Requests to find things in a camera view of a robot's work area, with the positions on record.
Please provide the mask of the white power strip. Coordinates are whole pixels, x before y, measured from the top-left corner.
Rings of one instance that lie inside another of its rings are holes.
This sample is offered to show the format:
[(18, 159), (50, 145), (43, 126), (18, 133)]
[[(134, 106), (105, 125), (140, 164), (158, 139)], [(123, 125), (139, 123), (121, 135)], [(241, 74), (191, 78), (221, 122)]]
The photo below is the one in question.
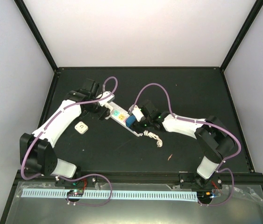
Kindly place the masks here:
[(133, 133), (135, 136), (137, 137), (143, 136), (143, 133), (137, 133), (133, 131), (132, 129), (129, 129), (126, 127), (125, 121), (130, 115), (125, 109), (121, 108), (114, 102), (109, 102), (105, 104), (105, 107), (111, 110), (111, 116), (109, 118), (113, 119), (115, 122), (120, 124), (122, 127), (124, 127), (125, 129)]

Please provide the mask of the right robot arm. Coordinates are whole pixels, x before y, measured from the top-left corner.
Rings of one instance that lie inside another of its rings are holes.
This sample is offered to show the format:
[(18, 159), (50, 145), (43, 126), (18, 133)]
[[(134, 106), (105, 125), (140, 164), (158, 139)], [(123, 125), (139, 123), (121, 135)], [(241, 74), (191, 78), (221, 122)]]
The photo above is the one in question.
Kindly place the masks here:
[(149, 100), (140, 106), (132, 105), (128, 114), (126, 127), (137, 134), (156, 139), (158, 147), (162, 146), (162, 141), (156, 134), (148, 131), (149, 128), (178, 133), (197, 140), (204, 155), (194, 176), (194, 183), (198, 188), (205, 188), (211, 183), (212, 175), (226, 161), (228, 153), (238, 145), (234, 135), (214, 116), (208, 119), (192, 119), (171, 112), (160, 112)]

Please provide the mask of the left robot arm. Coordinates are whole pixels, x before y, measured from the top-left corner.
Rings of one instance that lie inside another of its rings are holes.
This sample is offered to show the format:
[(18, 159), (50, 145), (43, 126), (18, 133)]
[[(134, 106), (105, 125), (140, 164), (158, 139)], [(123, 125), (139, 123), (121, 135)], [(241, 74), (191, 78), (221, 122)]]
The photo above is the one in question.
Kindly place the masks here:
[(114, 98), (116, 89), (102, 90), (99, 84), (88, 79), (84, 87), (68, 92), (53, 115), (33, 133), (20, 137), (21, 177), (31, 180), (38, 176), (54, 176), (65, 179), (71, 186), (78, 186), (82, 174), (77, 165), (59, 159), (54, 147), (73, 120), (83, 111), (98, 113)]

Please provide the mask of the white plug adapter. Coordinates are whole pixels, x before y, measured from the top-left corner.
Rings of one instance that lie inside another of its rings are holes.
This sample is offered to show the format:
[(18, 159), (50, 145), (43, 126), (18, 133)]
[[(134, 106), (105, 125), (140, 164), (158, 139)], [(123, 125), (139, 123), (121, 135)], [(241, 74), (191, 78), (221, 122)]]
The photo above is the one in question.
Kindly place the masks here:
[(85, 134), (88, 130), (88, 125), (86, 125), (83, 121), (80, 121), (74, 126), (74, 128), (79, 134)]

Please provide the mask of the blue cube socket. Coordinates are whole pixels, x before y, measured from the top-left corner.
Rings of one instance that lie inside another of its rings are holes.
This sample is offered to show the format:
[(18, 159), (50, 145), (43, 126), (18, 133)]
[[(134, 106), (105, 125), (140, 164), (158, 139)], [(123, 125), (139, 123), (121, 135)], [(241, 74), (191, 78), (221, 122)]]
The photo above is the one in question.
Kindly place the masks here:
[(133, 129), (133, 124), (137, 121), (136, 117), (134, 115), (129, 116), (126, 121), (126, 127), (129, 129)]

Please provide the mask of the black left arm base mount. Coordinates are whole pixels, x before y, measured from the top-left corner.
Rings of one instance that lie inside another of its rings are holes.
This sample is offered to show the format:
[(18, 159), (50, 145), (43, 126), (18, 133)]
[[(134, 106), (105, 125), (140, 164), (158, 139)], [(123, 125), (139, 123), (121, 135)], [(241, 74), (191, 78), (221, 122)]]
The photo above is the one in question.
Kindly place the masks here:
[(93, 183), (96, 182), (97, 175), (92, 175), (77, 181), (67, 181), (62, 178), (59, 178), (59, 180), (55, 181), (56, 187), (63, 187), (65, 189), (85, 189), (87, 186), (92, 186)]

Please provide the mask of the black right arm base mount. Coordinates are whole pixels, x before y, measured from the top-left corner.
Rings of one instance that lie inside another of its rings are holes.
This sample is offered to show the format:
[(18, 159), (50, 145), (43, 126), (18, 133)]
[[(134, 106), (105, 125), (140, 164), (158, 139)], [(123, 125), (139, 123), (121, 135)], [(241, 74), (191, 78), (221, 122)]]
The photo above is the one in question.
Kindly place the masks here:
[(180, 173), (179, 182), (180, 187), (183, 189), (192, 190), (212, 190), (222, 189), (222, 184), (219, 182), (220, 177), (217, 174), (213, 174), (209, 179), (204, 179), (196, 172)]

